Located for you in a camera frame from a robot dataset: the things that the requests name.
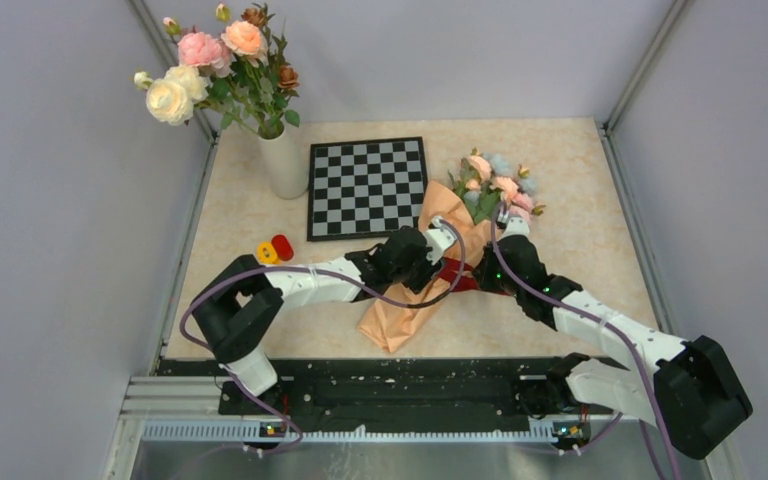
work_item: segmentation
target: black chessboard frame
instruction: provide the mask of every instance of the black chessboard frame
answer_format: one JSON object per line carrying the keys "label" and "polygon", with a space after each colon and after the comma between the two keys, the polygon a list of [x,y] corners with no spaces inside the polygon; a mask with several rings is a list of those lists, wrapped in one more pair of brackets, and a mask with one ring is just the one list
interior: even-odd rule
{"label": "black chessboard frame", "polygon": [[[389,234],[395,232],[399,229],[399,227],[395,228],[385,228],[380,230],[374,230],[374,231],[368,231],[368,232],[355,232],[355,233],[337,233],[337,234],[319,234],[314,235],[313,232],[313,225],[316,223],[314,221],[314,201],[315,200],[322,200],[321,198],[317,199],[315,198],[315,195],[317,194],[317,189],[314,188],[314,181],[317,178],[317,175],[315,173],[316,169],[316,151],[320,148],[328,148],[328,147],[340,147],[341,148],[341,156],[342,155],[354,155],[354,146],[356,145],[378,145],[378,144],[387,144],[392,143],[396,144],[399,142],[417,142],[418,144],[418,153],[419,158],[418,162],[420,164],[420,174],[422,175],[422,192],[417,194],[416,192],[411,193],[411,204],[418,204],[419,208],[416,209],[416,214],[412,214],[412,225],[414,227],[417,226],[417,221],[419,217],[419,209],[421,209],[422,200],[425,198],[425,190],[428,186],[428,172],[425,164],[425,146],[422,142],[422,137],[403,137],[403,138],[381,138],[381,139],[369,139],[369,140],[358,140],[358,141],[349,141],[349,142],[333,142],[333,143],[316,143],[312,144],[310,146],[310,174],[309,174],[309,180],[308,180],[308,219],[307,219],[307,240],[309,242],[320,242],[320,241],[329,241],[329,240],[351,240],[351,239],[357,239],[357,238],[382,238],[387,237]],[[352,152],[347,152],[346,148],[352,148]],[[388,183],[391,185],[398,186],[398,183]]]}

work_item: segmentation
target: blue flower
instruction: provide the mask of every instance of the blue flower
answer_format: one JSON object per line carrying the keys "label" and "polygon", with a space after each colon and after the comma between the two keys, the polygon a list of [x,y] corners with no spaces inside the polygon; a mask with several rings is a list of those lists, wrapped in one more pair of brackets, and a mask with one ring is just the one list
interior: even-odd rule
{"label": "blue flower", "polygon": [[529,197],[533,197],[535,194],[537,194],[537,180],[534,179],[532,176],[528,176],[525,178],[519,179],[519,188],[523,191],[523,193],[527,194]]}
{"label": "blue flower", "polygon": [[511,168],[511,164],[505,160],[505,157],[499,155],[498,153],[485,153],[484,159],[490,163],[490,166],[493,167],[493,173],[496,175],[500,175],[502,177],[514,176],[514,171]]}
{"label": "blue flower", "polygon": [[470,205],[478,205],[478,199],[480,196],[480,192],[470,190],[464,193],[464,203],[469,203]]}

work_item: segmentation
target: marble tabletop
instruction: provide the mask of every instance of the marble tabletop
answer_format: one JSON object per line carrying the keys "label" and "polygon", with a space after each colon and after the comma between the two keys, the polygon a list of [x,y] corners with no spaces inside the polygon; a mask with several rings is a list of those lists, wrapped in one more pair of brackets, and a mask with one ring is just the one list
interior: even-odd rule
{"label": "marble tabletop", "polygon": [[[447,120],[306,124],[293,132],[311,143],[421,136],[428,174],[446,171],[473,147],[522,162],[539,182],[546,213],[532,223],[531,241],[549,272],[562,274],[637,321],[656,328],[637,257],[623,218],[596,125],[591,118]],[[198,229],[186,266],[166,358],[210,358],[187,342],[177,324],[184,309],[228,263],[282,233],[290,263],[328,260],[379,239],[306,241],[307,194],[274,196],[264,178],[257,139],[229,128],[219,142]],[[356,326],[370,301],[313,305],[281,313],[263,339],[273,358],[535,357],[598,351],[527,318],[515,302],[480,292],[449,296],[435,316],[395,353],[385,353]],[[201,337],[195,321],[188,330]]]}

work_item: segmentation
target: chessboard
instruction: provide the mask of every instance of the chessboard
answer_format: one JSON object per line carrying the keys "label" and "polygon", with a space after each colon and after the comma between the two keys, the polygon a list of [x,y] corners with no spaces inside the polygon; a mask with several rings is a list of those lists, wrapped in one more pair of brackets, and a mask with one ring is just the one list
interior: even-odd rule
{"label": "chessboard", "polygon": [[427,184],[422,137],[311,145],[307,239],[416,227]]}

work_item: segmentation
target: brown flower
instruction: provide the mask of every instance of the brown flower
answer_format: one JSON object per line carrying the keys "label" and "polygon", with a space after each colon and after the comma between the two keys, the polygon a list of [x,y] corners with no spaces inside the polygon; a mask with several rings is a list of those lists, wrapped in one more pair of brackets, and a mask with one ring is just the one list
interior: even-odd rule
{"label": "brown flower", "polygon": [[284,90],[292,90],[299,86],[299,74],[293,70],[293,67],[281,65],[278,70],[278,86]]}
{"label": "brown flower", "polygon": [[263,14],[263,10],[259,8],[250,7],[243,12],[243,20],[251,23],[257,28],[266,24],[266,15]]}

